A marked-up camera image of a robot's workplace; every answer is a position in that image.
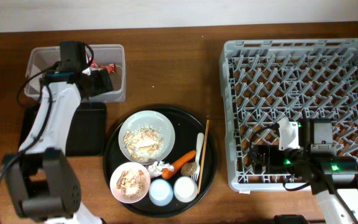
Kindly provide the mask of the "red snack wrapper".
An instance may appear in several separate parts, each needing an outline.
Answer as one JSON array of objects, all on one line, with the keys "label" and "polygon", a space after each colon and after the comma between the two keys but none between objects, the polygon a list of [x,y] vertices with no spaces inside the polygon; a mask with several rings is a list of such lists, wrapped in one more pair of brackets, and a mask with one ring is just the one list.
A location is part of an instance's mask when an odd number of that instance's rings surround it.
[{"label": "red snack wrapper", "polygon": [[108,73],[115,73],[116,72],[116,64],[110,63],[109,65],[98,65],[95,60],[92,61],[90,71],[101,71],[106,70]]}]

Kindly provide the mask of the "grey plate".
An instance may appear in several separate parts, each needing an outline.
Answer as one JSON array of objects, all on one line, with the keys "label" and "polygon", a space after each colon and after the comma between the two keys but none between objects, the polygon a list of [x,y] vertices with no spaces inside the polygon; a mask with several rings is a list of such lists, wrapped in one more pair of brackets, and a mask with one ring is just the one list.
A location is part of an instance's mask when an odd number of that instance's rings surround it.
[{"label": "grey plate", "polygon": [[[129,153],[124,149],[123,137],[127,130],[136,131],[138,128],[154,128],[163,137],[163,148],[159,155],[148,162],[137,162],[130,158]],[[119,128],[118,135],[119,148],[123,155],[132,162],[142,165],[153,164],[155,161],[164,160],[172,151],[175,143],[175,130],[171,121],[162,113],[153,110],[143,110],[130,115]]]}]

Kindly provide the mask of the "rice and nut scraps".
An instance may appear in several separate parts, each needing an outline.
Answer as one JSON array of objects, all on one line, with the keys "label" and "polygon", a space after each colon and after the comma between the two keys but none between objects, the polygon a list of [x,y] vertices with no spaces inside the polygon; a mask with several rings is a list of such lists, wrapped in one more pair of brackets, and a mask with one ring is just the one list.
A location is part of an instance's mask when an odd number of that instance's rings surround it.
[{"label": "rice and nut scraps", "polygon": [[144,127],[136,131],[127,130],[123,143],[131,159],[148,162],[159,155],[163,148],[163,137],[156,129]]}]

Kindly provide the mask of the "white cup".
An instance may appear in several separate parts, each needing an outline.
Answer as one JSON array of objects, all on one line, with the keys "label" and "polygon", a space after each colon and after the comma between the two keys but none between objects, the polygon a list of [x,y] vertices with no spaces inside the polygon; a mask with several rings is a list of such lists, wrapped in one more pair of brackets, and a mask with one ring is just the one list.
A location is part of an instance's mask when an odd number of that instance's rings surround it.
[{"label": "white cup", "polygon": [[173,193],[177,200],[188,203],[196,198],[198,186],[190,177],[180,177],[174,184]]}]

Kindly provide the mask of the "orange carrot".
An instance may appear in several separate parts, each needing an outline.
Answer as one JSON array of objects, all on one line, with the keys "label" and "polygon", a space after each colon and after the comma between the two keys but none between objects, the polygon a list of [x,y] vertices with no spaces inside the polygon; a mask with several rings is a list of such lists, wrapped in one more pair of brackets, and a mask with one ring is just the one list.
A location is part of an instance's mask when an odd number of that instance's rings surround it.
[{"label": "orange carrot", "polygon": [[184,156],[182,156],[172,164],[173,171],[169,169],[164,169],[162,171],[162,178],[165,180],[171,179],[187,162],[192,160],[192,158],[194,158],[195,156],[195,150],[186,153]]}]

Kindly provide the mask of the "pink bowl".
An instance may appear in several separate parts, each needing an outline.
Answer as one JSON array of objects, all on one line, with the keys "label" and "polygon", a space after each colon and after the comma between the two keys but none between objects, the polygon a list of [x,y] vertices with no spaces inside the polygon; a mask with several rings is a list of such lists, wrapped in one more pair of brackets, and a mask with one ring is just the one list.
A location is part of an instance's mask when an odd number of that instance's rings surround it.
[{"label": "pink bowl", "polygon": [[118,201],[136,203],[148,194],[150,175],[142,164],[127,162],[112,173],[109,184],[112,195]]}]

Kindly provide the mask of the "light blue cup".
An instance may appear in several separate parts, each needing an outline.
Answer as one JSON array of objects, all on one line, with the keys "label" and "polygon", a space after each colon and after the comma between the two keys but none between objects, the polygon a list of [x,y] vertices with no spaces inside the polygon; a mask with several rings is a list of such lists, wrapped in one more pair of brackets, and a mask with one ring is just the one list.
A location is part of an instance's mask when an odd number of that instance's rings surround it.
[{"label": "light blue cup", "polygon": [[168,205],[173,199],[172,186],[163,179],[156,179],[150,184],[149,198],[159,207]]}]

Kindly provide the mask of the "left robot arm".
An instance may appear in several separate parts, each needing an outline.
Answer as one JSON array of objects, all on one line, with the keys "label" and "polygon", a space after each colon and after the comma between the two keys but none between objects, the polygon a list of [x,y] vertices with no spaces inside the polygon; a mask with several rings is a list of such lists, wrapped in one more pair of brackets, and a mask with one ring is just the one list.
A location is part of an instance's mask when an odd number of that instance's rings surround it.
[{"label": "left robot arm", "polygon": [[75,111],[90,97],[98,78],[88,70],[93,49],[80,41],[60,43],[60,59],[36,74],[39,110],[16,154],[2,160],[5,182],[16,214],[44,223],[104,223],[81,201],[81,187],[66,158]]}]

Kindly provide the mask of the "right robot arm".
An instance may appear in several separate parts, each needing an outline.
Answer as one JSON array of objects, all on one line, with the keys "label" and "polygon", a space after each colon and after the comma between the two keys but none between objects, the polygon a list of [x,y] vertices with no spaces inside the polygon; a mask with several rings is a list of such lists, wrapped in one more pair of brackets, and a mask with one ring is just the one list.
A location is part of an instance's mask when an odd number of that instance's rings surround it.
[{"label": "right robot arm", "polygon": [[283,184],[299,178],[311,189],[326,223],[358,223],[358,163],[337,156],[330,119],[287,117],[258,129],[250,138],[252,165],[283,174]]}]

